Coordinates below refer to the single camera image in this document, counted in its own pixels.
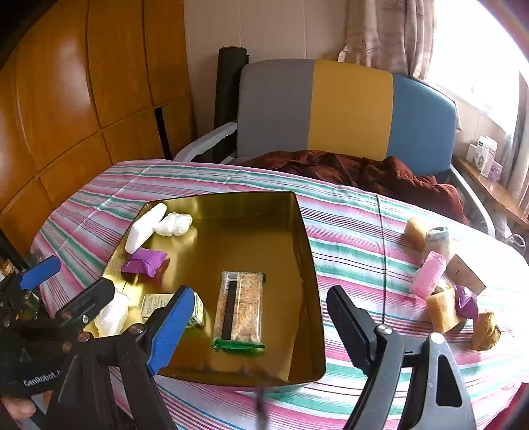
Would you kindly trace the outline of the person left hand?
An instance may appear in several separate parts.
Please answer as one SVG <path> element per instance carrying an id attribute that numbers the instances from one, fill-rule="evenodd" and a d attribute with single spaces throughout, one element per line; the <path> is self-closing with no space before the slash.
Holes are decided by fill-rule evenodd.
<path id="1" fill-rule="evenodd" d="M 37 406 L 32 400 L 5 397 L 1 401 L 14 420 L 31 418 L 37 412 Z"/>

